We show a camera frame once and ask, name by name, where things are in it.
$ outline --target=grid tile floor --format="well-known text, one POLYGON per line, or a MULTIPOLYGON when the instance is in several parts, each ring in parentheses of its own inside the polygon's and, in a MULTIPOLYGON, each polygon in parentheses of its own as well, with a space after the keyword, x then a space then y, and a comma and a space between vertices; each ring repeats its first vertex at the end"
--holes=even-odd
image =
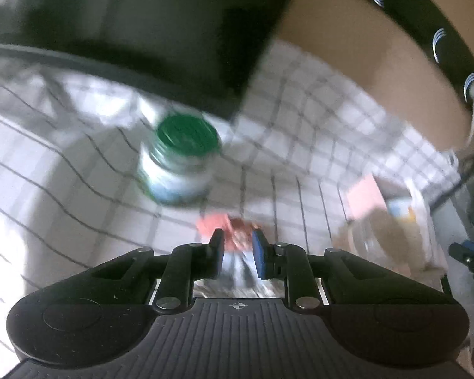
MULTIPOLYGON (((86 107, 137 95, 72 74, 61 74, 63 86, 86 107)), ((350 216, 345 189, 363 173, 412 177, 427 197, 458 178, 412 127, 321 60, 282 42, 264 56, 232 124, 206 116, 223 150, 210 194, 188 208, 158 206, 137 187, 145 121, 130 130, 84 129, 57 142, 65 120, 49 108, 56 101, 45 90, 38 79, 0 82, 0 376, 17 362, 5 318, 19 298, 137 247, 165 254, 197 242, 195 222, 203 215, 242 217, 271 241, 320 255, 350 216)))

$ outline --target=ribbed plastic surface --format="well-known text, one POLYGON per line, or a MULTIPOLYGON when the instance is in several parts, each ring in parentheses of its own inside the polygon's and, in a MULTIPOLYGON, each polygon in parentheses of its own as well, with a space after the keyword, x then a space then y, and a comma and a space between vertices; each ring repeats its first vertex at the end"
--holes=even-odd
POLYGON ((13 379, 118 378, 470 378, 454 363, 423 370, 376 366, 353 356, 323 321, 279 299, 197 299, 190 311, 160 316, 134 349, 103 365, 57 370, 26 361, 13 379))

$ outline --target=clear plastic container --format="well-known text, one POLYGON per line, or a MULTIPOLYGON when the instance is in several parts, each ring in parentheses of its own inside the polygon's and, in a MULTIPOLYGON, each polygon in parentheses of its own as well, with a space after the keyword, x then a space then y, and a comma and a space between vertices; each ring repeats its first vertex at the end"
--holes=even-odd
POLYGON ((220 149, 217 131, 202 118, 168 116, 140 148, 143 191, 166 205, 187 205, 207 195, 220 149))

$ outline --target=green jar lid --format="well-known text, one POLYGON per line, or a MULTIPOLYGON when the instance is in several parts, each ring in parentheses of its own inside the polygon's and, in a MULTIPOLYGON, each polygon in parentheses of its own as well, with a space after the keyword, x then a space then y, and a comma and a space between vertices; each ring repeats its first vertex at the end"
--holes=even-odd
POLYGON ((166 149, 187 157, 203 157, 219 147, 216 129, 193 115, 175 114, 158 125, 156 135, 166 149))

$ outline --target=white cable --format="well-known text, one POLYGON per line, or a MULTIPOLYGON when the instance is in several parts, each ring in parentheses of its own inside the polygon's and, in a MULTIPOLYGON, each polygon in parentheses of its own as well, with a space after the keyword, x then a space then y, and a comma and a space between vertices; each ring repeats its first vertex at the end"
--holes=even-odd
POLYGON ((471 119, 471 129, 469 131, 469 136, 467 137, 467 140, 465 140, 465 145, 462 148, 459 148, 459 149, 452 148, 449 151, 444 153, 446 159, 448 160, 448 163, 455 169, 458 169, 459 167, 459 161, 455 152, 466 149, 471 144, 472 138, 474 137, 474 73, 470 74, 465 80, 465 84, 464 84, 465 101, 467 101, 467 94, 469 94, 469 97, 472 99, 472 119, 471 119))

